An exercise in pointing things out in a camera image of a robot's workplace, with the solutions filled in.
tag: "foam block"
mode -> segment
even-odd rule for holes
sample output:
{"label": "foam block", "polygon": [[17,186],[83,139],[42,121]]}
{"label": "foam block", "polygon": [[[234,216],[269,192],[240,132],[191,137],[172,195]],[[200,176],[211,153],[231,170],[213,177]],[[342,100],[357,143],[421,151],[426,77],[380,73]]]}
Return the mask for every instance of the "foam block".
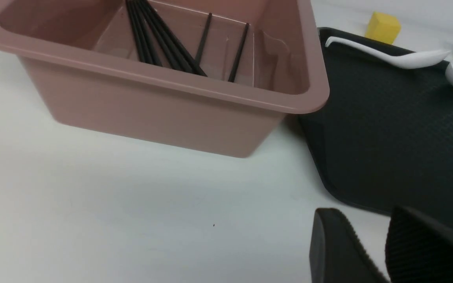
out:
{"label": "foam block", "polygon": [[400,22],[389,14],[374,11],[365,37],[392,44],[401,30]]}

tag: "black tray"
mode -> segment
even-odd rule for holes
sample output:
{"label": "black tray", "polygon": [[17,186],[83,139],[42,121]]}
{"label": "black tray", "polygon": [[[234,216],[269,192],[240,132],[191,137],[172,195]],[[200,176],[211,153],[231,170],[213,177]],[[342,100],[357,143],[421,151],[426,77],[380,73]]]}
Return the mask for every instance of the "black tray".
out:
{"label": "black tray", "polygon": [[330,98],[300,123],[325,188],[337,199],[388,214],[410,206],[453,228],[453,87],[448,62],[401,70],[340,43],[391,55],[411,51],[321,28]]}

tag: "black chopstick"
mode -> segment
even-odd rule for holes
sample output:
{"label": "black chopstick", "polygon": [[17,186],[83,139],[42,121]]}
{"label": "black chopstick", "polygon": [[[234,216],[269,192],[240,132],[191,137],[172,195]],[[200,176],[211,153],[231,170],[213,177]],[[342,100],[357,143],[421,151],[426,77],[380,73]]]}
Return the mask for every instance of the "black chopstick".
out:
{"label": "black chopstick", "polygon": [[138,26],[137,18],[135,16],[135,11],[131,5],[131,0],[125,0],[125,6],[127,7],[127,13],[129,15],[129,20],[131,22],[131,28],[133,31],[134,42],[137,50],[137,56],[139,57],[140,62],[152,63],[150,62],[151,58],[149,57],[149,51],[146,49],[146,43],[144,41],[144,35],[140,32],[140,26]]}
{"label": "black chopstick", "polygon": [[167,24],[164,22],[164,20],[162,20],[162,18],[160,18],[160,16],[158,15],[157,11],[155,11],[155,9],[151,6],[151,4],[147,0],[141,0],[141,1],[143,1],[146,4],[148,9],[155,16],[156,20],[160,23],[160,27],[162,27],[162,29],[164,29],[164,31],[169,36],[169,38],[171,38],[171,40],[176,45],[176,47],[178,48],[180,53],[184,56],[184,59],[186,60],[186,62],[193,69],[194,73],[197,74],[197,75],[202,75],[204,77],[207,77],[207,75],[202,70],[202,68],[200,68],[199,64],[195,61],[195,59],[192,57],[192,55],[190,55],[190,53],[186,50],[186,48],[183,46],[181,41],[179,41],[179,39],[174,35],[174,33],[167,26]]}
{"label": "black chopstick", "polygon": [[198,45],[197,54],[195,55],[195,61],[200,64],[202,60],[202,53],[204,52],[205,41],[207,39],[207,34],[209,33],[209,27],[211,25],[212,13],[209,13],[207,16],[207,21],[205,22],[204,31],[202,32],[202,38],[200,38],[200,43]]}
{"label": "black chopstick", "polygon": [[149,33],[149,30],[146,28],[146,25],[144,24],[144,18],[141,18],[140,13],[138,13],[136,7],[134,7],[133,11],[134,11],[137,21],[140,23],[140,31],[142,32],[142,34],[144,36],[144,39],[146,42],[146,48],[148,49],[149,57],[151,59],[151,64],[156,65],[156,66],[162,66],[162,62],[160,61],[160,58],[158,57],[158,53],[155,50],[155,47],[153,46],[153,41],[151,40],[151,34]]}
{"label": "black chopstick", "polygon": [[167,47],[169,47],[171,54],[173,54],[174,59],[176,59],[179,66],[181,66],[182,70],[193,74],[194,72],[193,72],[192,68],[189,66],[189,64],[186,62],[186,60],[183,58],[183,56],[179,52],[176,45],[174,45],[171,38],[169,37],[168,34],[166,34],[166,32],[164,31],[162,26],[158,24],[158,19],[151,12],[151,9],[148,7],[149,4],[145,5],[144,2],[141,2],[140,0],[136,0],[136,2],[139,5],[140,9],[146,8],[146,12],[147,12],[146,15],[148,15],[150,17],[150,20],[153,21],[155,27],[157,28],[158,32],[160,33],[160,36],[162,36],[162,38],[164,39],[164,42],[167,44]]}
{"label": "black chopstick", "polygon": [[[139,0],[134,0],[136,4],[140,4]],[[174,55],[172,54],[171,50],[167,46],[167,43],[165,43],[164,38],[160,34],[158,28],[156,27],[155,20],[150,17],[149,13],[143,9],[141,5],[136,5],[138,12],[141,12],[143,14],[144,19],[148,23],[149,28],[153,32],[155,38],[158,41],[158,44],[160,45],[160,48],[162,48],[162,51],[165,54],[165,57],[167,57],[167,61],[169,61],[169,64],[171,65],[171,68],[174,70],[183,70],[181,66],[179,65],[178,61],[176,61]]]}
{"label": "black chopstick", "polygon": [[239,49],[237,49],[237,55],[235,55],[234,65],[230,71],[230,77],[228,81],[233,83],[235,82],[235,76],[237,75],[237,69],[239,68],[239,62],[241,61],[242,50],[244,49],[244,43],[246,42],[246,36],[248,34],[249,24],[246,24],[244,27],[244,32],[242,33],[241,43],[239,43]]}

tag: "white surface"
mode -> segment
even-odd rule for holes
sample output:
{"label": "white surface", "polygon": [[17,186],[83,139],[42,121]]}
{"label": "white surface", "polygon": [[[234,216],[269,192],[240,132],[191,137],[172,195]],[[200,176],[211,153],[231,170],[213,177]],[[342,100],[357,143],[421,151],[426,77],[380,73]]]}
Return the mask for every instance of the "white surface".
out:
{"label": "white surface", "polygon": [[[320,26],[356,33],[371,14],[314,5]],[[413,50],[453,41],[403,28]],[[287,123],[248,159],[76,129],[0,52],[0,283],[310,282],[313,212],[329,206],[385,271],[389,219],[335,201]]]}
{"label": "white surface", "polygon": [[346,9],[351,15],[352,12],[362,14],[366,19],[366,22],[362,23],[368,23],[373,11],[381,11],[396,16],[402,23],[402,30],[418,26],[453,33],[452,0],[312,0],[312,2]]}

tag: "plastic bin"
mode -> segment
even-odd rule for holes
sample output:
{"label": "plastic bin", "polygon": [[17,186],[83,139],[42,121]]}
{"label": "plastic bin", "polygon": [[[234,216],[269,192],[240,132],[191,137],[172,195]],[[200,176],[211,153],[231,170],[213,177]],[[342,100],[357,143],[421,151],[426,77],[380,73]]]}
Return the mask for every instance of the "plastic bin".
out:
{"label": "plastic bin", "polygon": [[18,55],[60,123],[229,156],[249,156],[286,113],[325,104],[309,0],[151,4],[192,55],[214,14],[201,61],[209,77],[138,62],[123,0],[0,0],[0,50]]}

